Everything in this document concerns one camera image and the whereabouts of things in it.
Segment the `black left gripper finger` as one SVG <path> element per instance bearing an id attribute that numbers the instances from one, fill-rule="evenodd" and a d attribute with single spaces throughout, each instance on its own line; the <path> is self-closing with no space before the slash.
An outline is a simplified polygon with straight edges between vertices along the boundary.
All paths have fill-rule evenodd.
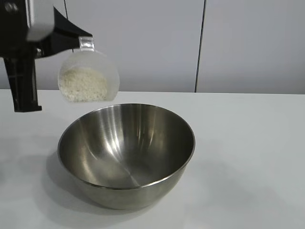
<path id="1" fill-rule="evenodd" d="M 42 41 L 35 43 L 35 58 L 50 57 L 66 50 L 77 49 L 79 46 L 78 36 L 49 35 Z"/>
<path id="2" fill-rule="evenodd" d="M 70 37 L 70 38 L 79 38 L 79 37 L 93 37 L 93 35 L 65 18 L 55 7 L 54 10 L 54 31 L 61 35 Z"/>

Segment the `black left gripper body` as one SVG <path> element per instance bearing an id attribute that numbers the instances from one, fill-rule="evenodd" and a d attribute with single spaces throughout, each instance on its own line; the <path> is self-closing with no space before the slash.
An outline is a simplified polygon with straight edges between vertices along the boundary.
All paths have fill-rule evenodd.
<path id="1" fill-rule="evenodd" d="M 15 112 L 42 110 L 38 104 L 35 43 L 27 41 L 24 0 L 0 2 L 0 56 L 4 59 Z"/>

